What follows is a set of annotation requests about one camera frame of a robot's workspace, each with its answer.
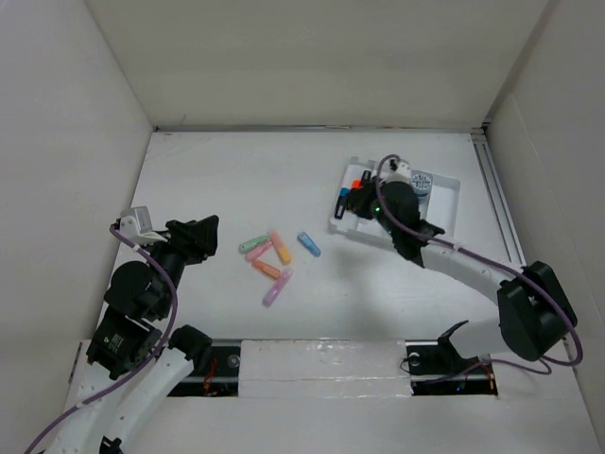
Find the blue cap black highlighter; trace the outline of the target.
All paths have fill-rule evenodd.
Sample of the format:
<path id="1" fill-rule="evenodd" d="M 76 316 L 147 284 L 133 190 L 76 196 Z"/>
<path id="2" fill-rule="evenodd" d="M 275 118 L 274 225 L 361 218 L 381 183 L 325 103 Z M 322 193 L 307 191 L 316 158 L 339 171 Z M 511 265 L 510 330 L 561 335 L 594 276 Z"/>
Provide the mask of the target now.
<path id="1" fill-rule="evenodd" d="M 335 213 L 334 213 L 334 218 L 335 219 L 342 219 L 343 218 L 344 213 L 345 213 L 345 211 L 347 209 L 349 193 L 350 193 L 350 189 L 349 188 L 342 187 L 340 189 L 338 197 L 337 197 L 336 207 L 335 207 Z"/>

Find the pink cap black highlighter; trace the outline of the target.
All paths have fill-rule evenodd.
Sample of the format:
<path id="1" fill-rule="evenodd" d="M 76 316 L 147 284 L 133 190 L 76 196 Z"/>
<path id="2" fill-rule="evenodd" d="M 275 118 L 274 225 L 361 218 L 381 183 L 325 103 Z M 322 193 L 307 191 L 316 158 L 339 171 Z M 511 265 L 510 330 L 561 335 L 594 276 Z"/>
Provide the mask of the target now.
<path id="1" fill-rule="evenodd" d="M 371 179 L 372 173 L 369 170 L 365 170 L 362 174 L 360 183 L 365 185 Z"/>

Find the blue cleaning gel jar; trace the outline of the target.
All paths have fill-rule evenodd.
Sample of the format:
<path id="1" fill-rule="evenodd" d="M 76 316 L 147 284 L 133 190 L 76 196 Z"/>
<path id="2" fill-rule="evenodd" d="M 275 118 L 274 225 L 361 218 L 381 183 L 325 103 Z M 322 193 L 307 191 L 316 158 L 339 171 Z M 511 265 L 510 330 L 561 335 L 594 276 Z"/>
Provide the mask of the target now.
<path id="1" fill-rule="evenodd" d="M 432 175 L 422 171 L 414 170 L 411 176 L 411 186 L 419 200 L 419 203 L 424 203 L 424 201 L 429 197 L 432 191 Z"/>

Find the blue correction tape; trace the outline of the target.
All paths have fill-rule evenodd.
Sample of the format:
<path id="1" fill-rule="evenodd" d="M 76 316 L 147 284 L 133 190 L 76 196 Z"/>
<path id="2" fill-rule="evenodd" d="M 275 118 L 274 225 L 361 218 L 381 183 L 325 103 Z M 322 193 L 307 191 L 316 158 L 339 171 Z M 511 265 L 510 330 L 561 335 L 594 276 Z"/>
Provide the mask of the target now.
<path id="1" fill-rule="evenodd" d="M 301 232 L 297 235 L 299 243 L 314 257 L 320 257 L 321 250 L 315 241 L 306 233 Z"/>

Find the yellow pastel highlighter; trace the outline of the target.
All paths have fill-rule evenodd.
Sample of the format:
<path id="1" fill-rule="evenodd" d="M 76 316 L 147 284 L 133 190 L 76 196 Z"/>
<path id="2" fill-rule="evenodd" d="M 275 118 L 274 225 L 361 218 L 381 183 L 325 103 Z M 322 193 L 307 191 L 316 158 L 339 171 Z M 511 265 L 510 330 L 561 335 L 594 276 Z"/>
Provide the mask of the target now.
<path id="1" fill-rule="evenodd" d="M 283 239 L 281 238 L 280 234 L 274 229 L 269 229 L 268 236 L 273 245 L 273 248 L 275 249 L 276 253 L 278 254 L 278 257 L 280 258 L 280 261 L 284 265 L 289 265 L 292 260 L 291 254 L 289 249 L 285 245 Z"/>

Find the purple cap pastel highlighter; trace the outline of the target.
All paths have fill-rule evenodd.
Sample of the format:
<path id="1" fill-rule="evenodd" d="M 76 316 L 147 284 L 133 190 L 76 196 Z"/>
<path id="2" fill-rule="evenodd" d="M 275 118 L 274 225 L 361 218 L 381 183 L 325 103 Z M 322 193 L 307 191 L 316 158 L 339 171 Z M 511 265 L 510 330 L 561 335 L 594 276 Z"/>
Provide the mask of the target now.
<path id="1" fill-rule="evenodd" d="M 267 294 L 264 296 L 262 305 L 265 307 L 271 306 L 277 297 L 280 295 L 285 285 L 288 283 L 289 279 L 293 274 L 292 269 L 285 269 L 281 276 L 275 281 L 272 287 L 269 289 Z"/>

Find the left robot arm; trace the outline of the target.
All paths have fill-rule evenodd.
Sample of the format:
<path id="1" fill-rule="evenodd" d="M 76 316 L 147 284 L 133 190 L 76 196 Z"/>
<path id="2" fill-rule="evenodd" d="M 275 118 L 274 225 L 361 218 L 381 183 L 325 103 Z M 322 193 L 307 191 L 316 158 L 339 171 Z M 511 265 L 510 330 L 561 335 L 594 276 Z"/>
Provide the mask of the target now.
<path id="1" fill-rule="evenodd" d="M 186 267 L 216 254 L 219 218 L 170 220 L 151 225 L 145 206 L 123 211 L 109 231 L 140 255 L 112 274 L 106 309 L 88 349 L 76 403 L 30 443 L 32 453 L 49 433 L 48 453 L 122 453 L 186 376 L 210 366 L 212 339 L 186 324 L 175 325 L 178 285 Z"/>

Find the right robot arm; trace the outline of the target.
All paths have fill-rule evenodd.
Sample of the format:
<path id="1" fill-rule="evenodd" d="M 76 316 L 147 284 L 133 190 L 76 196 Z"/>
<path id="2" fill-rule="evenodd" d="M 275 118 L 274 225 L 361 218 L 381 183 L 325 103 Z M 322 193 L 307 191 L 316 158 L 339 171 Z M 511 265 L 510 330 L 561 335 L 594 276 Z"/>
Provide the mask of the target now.
<path id="1" fill-rule="evenodd" d="M 527 361 L 548 360 L 548 351 L 565 337 L 576 347 L 566 365 L 582 361 L 577 315 L 545 262 L 516 266 L 457 245 L 441 227 L 421 217 L 418 197 L 407 183 L 372 178 L 351 189 L 346 208 L 377 221 L 405 260 L 447 275 L 496 305 L 496 319 L 463 321 L 439 337 L 437 361 L 445 371 L 459 372 L 471 358 L 507 350 Z"/>

